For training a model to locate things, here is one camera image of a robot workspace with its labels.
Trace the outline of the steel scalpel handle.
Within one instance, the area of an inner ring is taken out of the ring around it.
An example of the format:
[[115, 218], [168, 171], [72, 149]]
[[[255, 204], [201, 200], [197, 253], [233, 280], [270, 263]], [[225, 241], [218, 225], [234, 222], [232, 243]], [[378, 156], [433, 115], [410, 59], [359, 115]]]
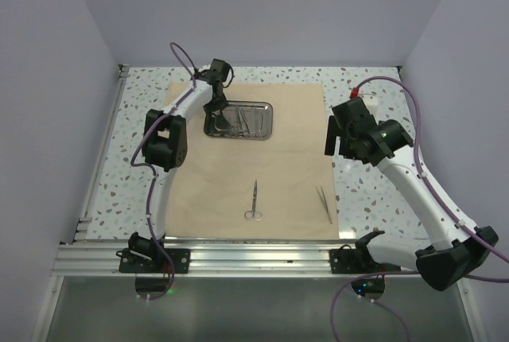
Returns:
[[327, 216], [327, 219], [328, 219], [328, 222], [330, 224], [332, 224], [332, 216], [331, 216], [331, 213], [329, 211], [329, 208], [328, 208], [328, 203], [327, 203], [327, 200], [326, 200], [326, 196], [325, 196], [325, 193], [324, 193], [324, 190], [323, 190], [323, 187], [320, 186], [320, 187], [316, 187], [316, 191], [317, 191], [317, 195], [319, 196], [319, 199], [321, 201], [321, 204], [324, 208], [324, 211], [325, 211], [325, 214]]

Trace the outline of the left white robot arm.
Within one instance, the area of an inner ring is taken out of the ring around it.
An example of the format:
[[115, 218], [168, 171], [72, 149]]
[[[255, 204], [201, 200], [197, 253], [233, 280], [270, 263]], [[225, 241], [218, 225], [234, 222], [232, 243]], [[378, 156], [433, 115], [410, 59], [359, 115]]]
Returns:
[[124, 263], [139, 264], [147, 272], [175, 272], [174, 261], [164, 248], [165, 211], [176, 171], [188, 153], [187, 125], [199, 111], [224, 109], [223, 92], [232, 82], [232, 66], [214, 59], [209, 68], [194, 69], [189, 85], [174, 101], [146, 114], [144, 135], [131, 159], [133, 167], [147, 167], [153, 177], [146, 199], [145, 227], [129, 239]]

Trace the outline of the steel instrument tray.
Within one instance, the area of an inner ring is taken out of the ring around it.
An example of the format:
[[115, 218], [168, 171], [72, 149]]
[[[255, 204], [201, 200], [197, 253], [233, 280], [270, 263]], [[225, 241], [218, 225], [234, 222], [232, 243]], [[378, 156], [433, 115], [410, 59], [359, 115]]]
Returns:
[[227, 120], [230, 118], [231, 109], [234, 106], [239, 106], [243, 111], [250, 134], [246, 138], [241, 138], [235, 136], [235, 134], [231, 132], [231, 126], [229, 126], [226, 130], [209, 128], [206, 124], [207, 113], [204, 120], [204, 133], [208, 137], [255, 141], [265, 141], [271, 137], [274, 109], [270, 103], [256, 101], [229, 101], [228, 106], [222, 110]]

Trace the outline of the steel pointed tweezers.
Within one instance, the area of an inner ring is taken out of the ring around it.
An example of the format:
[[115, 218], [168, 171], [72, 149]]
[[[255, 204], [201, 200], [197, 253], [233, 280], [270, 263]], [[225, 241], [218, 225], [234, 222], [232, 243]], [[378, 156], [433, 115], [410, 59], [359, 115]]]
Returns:
[[229, 128], [230, 123], [224, 116], [222, 111], [213, 111], [207, 114], [206, 124], [209, 128], [226, 130]]

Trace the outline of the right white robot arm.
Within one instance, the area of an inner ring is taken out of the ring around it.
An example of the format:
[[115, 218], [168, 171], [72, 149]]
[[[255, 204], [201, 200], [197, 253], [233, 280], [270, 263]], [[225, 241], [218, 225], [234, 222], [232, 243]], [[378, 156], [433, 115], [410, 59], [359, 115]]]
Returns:
[[429, 237], [429, 246], [417, 249], [390, 242], [383, 231], [373, 230], [355, 242], [359, 270], [400, 266], [416, 270], [429, 286], [443, 291], [478, 268], [497, 244], [496, 232], [478, 227], [415, 160], [417, 142], [404, 127], [392, 119], [376, 121], [361, 98], [332, 109], [324, 152], [377, 168], [401, 193]]

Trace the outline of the steel ring-handled scissors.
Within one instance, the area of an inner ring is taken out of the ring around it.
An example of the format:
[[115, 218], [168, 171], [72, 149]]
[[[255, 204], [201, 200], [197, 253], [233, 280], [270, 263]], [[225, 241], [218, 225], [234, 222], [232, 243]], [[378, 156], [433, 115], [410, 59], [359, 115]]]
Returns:
[[254, 182], [251, 208], [245, 211], [244, 219], [249, 221], [260, 221], [262, 219], [262, 213], [257, 210], [257, 199], [258, 199], [258, 182]]

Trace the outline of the steel ring-handled forceps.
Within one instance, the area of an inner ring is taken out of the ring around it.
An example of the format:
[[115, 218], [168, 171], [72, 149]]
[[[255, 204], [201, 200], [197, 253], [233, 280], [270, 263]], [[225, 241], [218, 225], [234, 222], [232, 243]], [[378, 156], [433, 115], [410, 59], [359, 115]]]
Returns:
[[247, 120], [239, 106], [234, 106], [231, 109], [231, 115], [228, 122], [232, 128], [231, 132], [234, 133], [235, 136], [246, 138], [250, 134]]

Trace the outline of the beige cloth wrap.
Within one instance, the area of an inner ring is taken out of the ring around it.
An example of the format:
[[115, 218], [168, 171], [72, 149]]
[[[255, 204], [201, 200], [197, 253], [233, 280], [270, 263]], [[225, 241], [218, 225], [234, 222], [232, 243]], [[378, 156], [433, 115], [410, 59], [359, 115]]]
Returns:
[[339, 236], [328, 116], [319, 84], [234, 84], [230, 100], [274, 110], [265, 141], [210, 138], [188, 124], [188, 153], [169, 190], [173, 237], [331, 240]]

